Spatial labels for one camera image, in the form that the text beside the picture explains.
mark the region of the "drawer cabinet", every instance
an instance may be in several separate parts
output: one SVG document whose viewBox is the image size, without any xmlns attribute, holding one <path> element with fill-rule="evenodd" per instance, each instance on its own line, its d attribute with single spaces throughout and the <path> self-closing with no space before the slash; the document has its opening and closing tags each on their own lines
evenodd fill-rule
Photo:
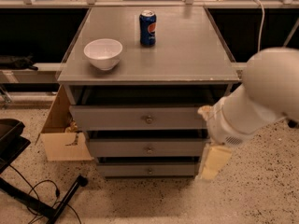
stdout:
<svg viewBox="0 0 299 224">
<path fill-rule="evenodd" d="M 151 48 L 136 35 L 144 9 L 160 18 Z M 121 61 L 106 72 L 83 52 L 101 37 L 123 45 Z M 100 6 L 82 25 L 58 81 L 100 175 L 195 176 L 207 139 L 198 135 L 206 123 L 197 109 L 240 80 L 203 7 Z"/>
<path fill-rule="evenodd" d="M 100 175 L 195 176 L 207 142 L 201 105 L 225 85 L 86 86 L 70 112 Z"/>
</svg>

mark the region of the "ceramic bowl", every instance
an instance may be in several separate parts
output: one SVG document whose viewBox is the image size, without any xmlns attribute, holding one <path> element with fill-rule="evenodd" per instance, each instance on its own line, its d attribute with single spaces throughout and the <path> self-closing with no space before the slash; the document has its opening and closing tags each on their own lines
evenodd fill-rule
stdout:
<svg viewBox="0 0 299 224">
<path fill-rule="evenodd" d="M 122 44 L 113 39 L 98 39 L 87 44 L 84 54 L 89 62 L 101 70 L 111 70 L 119 61 Z"/>
</svg>

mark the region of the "countertop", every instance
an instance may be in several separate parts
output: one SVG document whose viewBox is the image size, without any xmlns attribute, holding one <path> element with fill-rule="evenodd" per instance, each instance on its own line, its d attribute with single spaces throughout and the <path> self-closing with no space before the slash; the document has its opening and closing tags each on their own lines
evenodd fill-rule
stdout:
<svg viewBox="0 0 299 224">
<path fill-rule="evenodd" d="M 150 48 L 139 42 L 144 9 L 157 15 L 157 41 Z M 108 72 L 92 66 L 83 54 L 99 38 L 123 45 L 121 61 Z M 63 67 L 58 82 L 72 85 L 238 81 L 203 7 L 93 7 Z"/>
</svg>

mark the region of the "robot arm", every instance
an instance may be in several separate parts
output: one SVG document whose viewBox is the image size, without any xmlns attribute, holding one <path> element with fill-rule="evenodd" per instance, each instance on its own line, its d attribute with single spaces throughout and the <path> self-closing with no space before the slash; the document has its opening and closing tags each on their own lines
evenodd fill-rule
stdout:
<svg viewBox="0 0 299 224">
<path fill-rule="evenodd" d="M 242 80 L 208 113 L 207 129 L 216 143 L 239 145 L 267 124 L 299 120 L 299 50 L 262 50 L 248 61 Z"/>
</svg>

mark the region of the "pepsi can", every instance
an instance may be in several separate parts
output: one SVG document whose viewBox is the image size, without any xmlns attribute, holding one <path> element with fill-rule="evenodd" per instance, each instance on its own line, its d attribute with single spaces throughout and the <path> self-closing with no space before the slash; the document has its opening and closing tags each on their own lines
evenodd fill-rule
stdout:
<svg viewBox="0 0 299 224">
<path fill-rule="evenodd" d="M 144 46 L 153 46 L 156 43 L 157 16 L 153 11 L 144 10 L 139 16 L 140 43 Z"/>
</svg>

